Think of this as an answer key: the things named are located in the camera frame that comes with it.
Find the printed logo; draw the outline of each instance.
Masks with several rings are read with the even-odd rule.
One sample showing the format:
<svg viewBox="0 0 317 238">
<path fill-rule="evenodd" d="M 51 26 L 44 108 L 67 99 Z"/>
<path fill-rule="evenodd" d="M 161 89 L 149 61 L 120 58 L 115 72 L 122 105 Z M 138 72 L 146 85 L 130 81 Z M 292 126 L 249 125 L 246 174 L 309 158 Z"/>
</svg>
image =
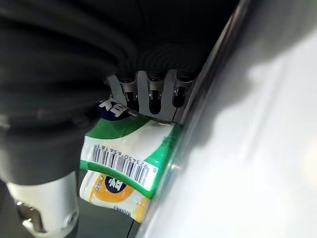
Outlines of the printed logo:
<svg viewBox="0 0 317 238">
<path fill-rule="evenodd" d="M 113 98 L 98 104 L 98 108 L 106 120 L 119 120 L 129 116 L 127 108 Z"/>
<path fill-rule="evenodd" d="M 117 180 L 115 178 L 112 178 L 110 176 L 107 176 L 105 179 L 105 185 L 108 191 L 112 193 L 119 193 L 124 190 L 126 187 L 126 184 L 121 182 L 120 180 Z"/>
</svg>

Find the black fabric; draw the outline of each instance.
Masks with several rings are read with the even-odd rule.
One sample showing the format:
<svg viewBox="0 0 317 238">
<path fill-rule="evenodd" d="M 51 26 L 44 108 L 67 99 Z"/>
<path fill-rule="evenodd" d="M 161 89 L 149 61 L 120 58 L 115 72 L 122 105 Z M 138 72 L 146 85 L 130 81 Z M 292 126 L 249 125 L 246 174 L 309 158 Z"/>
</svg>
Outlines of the black fabric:
<svg viewBox="0 0 317 238">
<path fill-rule="evenodd" d="M 236 3 L 0 1 L 0 177 L 41 184 L 77 170 L 104 77 L 198 72 Z"/>
</svg>

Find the green stripe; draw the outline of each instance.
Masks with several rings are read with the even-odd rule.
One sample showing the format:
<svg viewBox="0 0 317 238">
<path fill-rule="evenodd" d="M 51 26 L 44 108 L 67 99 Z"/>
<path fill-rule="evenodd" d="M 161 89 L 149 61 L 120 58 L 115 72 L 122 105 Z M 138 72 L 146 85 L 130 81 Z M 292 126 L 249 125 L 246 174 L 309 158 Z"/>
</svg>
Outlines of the green stripe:
<svg viewBox="0 0 317 238">
<path fill-rule="evenodd" d="M 97 125 L 87 133 L 87 136 L 95 139 L 117 139 L 129 135 L 144 126 L 150 119 L 137 115 L 122 120 L 100 119 Z"/>
</svg>

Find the white surface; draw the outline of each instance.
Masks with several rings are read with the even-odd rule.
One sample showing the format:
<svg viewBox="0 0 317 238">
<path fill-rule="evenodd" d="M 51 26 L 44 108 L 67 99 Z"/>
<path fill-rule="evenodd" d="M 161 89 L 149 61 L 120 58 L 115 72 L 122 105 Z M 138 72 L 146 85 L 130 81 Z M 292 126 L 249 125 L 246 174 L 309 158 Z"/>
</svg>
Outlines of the white surface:
<svg viewBox="0 0 317 238">
<path fill-rule="evenodd" d="M 31 222 L 23 225 L 35 236 L 43 238 L 63 238 L 74 228 L 77 217 L 67 223 L 75 212 L 78 213 L 75 172 L 58 180 L 40 185 L 18 185 L 7 183 L 11 196 L 41 213 L 46 234 L 36 233 Z"/>
<path fill-rule="evenodd" d="M 316 9 L 254 9 L 144 237 L 317 237 Z"/>
</svg>

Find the metal connector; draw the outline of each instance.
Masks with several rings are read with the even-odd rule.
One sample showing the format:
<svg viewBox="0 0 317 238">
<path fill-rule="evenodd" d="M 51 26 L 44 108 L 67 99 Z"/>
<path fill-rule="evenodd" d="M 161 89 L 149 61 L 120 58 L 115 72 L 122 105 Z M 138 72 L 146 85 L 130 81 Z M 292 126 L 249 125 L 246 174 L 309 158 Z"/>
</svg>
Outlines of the metal connector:
<svg viewBox="0 0 317 238">
<path fill-rule="evenodd" d="M 139 111 L 139 101 L 138 101 L 138 80 L 137 74 L 135 77 L 119 77 L 120 86 L 122 93 L 127 102 L 127 107 Z"/>
<path fill-rule="evenodd" d="M 149 109 L 152 114 L 158 114 L 161 109 L 161 98 L 164 90 L 165 72 L 147 72 Z"/>
<path fill-rule="evenodd" d="M 186 94 L 194 80 L 189 73 L 178 71 L 174 81 L 174 95 L 172 103 L 174 107 L 180 108 L 185 103 Z"/>
</svg>

